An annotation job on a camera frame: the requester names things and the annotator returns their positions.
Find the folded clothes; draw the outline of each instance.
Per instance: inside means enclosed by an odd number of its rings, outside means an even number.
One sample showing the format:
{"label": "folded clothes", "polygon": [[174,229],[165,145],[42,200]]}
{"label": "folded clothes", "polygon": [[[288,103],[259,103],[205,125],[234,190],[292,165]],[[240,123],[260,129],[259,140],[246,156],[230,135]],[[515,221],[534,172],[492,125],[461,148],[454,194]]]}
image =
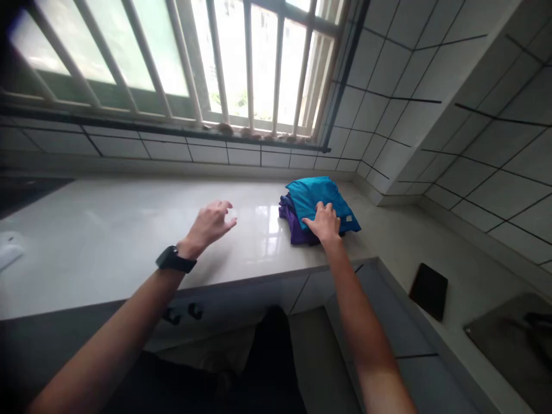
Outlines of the folded clothes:
{"label": "folded clothes", "polygon": [[310,230],[302,222],[302,219],[304,217],[311,220],[315,219],[316,204],[319,201],[323,202],[324,205],[329,202],[332,203],[337,216],[341,218],[339,232],[358,232],[361,230],[357,218],[339,193],[338,186],[329,177],[311,177],[295,180],[290,182],[286,188],[289,190],[297,220],[304,232],[310,232]]}
{"label": "folded clothes", "polygon": [[295,207],[293,201],[287,193],[287,195],[280,196],[280,207],[278,213],[280,218],[286,219],[289,225],[289,231],[291,233],[291,244],[309,244],[315,246],[320,244],[320,240],[311,231],[304,232],[299,224],[299,219],[295,213]]}

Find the white countertop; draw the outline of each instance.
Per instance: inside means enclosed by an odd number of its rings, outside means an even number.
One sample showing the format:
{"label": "white countertop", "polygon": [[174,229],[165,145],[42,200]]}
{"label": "white countertop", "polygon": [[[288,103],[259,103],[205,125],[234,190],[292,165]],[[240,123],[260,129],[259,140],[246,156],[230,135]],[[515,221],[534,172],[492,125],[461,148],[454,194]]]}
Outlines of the white countertop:
{"label": "white countertop", "polygon": [[[17,231],[25,257],[0,274],[0,320],[120,300],[154,270],[214,198],[234,204],[238,225],[201,257],[181,289],[326,265],[321,247],[292,247],[278,218],[286,182],[83,179],[0,221]],[[532,412],[462,327],[533,289],[417,206],[378,208],[350,182],[338,183],[362,231],[344,240],[352,260],[379,257],[408,292],[421,262],[449,281],[437,334],[502,413]]]}
{"label": "white countertop", "polygon": [[[326,266],[321,246],[290,245],[278,216],[286,184],[79,179],[0,221],[0,233],[16,232],[25,249],[0,273],[0,320],[129,298],[216,198],[233,203],[228,217],[238,224],[203,253],[180,290]],[[371,256],[359,233],[344,242],[351,260]]]}

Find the black pants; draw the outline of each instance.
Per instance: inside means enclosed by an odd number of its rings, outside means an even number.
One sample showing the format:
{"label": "black pants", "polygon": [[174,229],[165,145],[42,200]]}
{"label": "black pants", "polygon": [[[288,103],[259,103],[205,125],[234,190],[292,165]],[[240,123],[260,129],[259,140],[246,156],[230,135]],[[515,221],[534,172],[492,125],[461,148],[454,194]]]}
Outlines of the black pants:
{"label": "black pants", "polygon": [[215,398],[217,379],[142,352],[104,412],[306,414],[288,317],[281,308],[271,308],[257,326],[243,374],[224,401]]}

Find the purple cloth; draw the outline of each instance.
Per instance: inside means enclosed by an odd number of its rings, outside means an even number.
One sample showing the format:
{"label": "purple cloth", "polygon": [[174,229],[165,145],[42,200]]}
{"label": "purple cloth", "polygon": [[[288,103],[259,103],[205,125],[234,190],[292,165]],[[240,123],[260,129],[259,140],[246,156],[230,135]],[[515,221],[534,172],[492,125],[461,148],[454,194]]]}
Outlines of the purple cloth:
{"label": "purple cloth", "polygon": [[289,193],[280,197],[280,207],[278,213],[280,218],[286,219],[289,225],[291,235],[291,244],[308,244],[315,246],[320,244],[320,240],[313,233],[304,232],[295,213],[295,206]]}

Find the black watch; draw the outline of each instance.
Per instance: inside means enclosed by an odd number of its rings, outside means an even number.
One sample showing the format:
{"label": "black watch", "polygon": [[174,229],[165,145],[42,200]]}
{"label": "black watch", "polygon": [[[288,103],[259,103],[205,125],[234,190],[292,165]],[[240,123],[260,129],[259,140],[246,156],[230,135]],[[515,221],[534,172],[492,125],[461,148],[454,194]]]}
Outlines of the black watch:
{"label": "black watch", "polygon": [[191,272],[196,263],[197,260],[188,260],[181,258],[178,255],[178,250],[176,246],[167,247],[165,250],[163,250],[163,253],[161,253],[155,261],[155,264],[160,269],[174,269],[186,273]]}

